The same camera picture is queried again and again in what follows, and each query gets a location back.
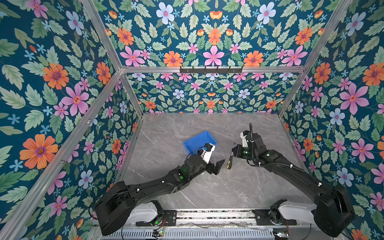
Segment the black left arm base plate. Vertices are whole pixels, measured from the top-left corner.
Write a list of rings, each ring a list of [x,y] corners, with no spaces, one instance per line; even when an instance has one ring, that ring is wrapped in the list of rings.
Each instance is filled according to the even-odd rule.
[[[176,210],[165,210],[164,213],[158,214],[150,222],[136,222],[136,227],[164,227],[176,225],[177,220],[177,211]]]

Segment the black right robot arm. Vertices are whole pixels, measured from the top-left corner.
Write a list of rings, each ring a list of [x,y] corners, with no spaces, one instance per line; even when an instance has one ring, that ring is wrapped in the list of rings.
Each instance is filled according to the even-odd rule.
[[[343,185],[325,183],[291,163],[281,153],[267,149],[262,137],[252,129],[241,132],[240,137],[242,143],[232,148],[232,158],[246,160],[251,167],[280,176],[312,201],[310,204],[286,199],[276,201],[267,215],[272,224],[280,225],[288,220],[306,222],[336,238],[356,219],[350,193]]]

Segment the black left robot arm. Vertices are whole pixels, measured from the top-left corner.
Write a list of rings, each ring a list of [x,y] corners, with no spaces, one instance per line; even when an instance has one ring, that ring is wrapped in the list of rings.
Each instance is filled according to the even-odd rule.
[[[218,175],[224,162],[206,163],[200,155],[191,155],[182,166],[156,180],[136,185],[126,185],[123,181],[114,184],[95,204],[102,235],[108,236],[123,227],[140,204],[179,192],[204,172]]]

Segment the black yellow screwdriver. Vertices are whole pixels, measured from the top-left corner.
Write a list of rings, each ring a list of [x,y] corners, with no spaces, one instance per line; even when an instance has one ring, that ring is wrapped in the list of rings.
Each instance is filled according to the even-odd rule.
[[[234,157],[234,152],[233,152],[233,150],[231,150],[231,155],[230,155],[230,158],[229,158],[228,163],[227,163],[227,169],[228,169],[228,170],[231,170],[231,169],[232,169],[232,165],[233,165],[233,157]]]

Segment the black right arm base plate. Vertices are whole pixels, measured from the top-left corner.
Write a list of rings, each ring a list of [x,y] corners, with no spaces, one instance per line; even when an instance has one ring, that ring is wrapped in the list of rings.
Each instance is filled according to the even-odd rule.
[[[297,226],[296,220],[286,220],[275,210],[252,210],[258,226]]]

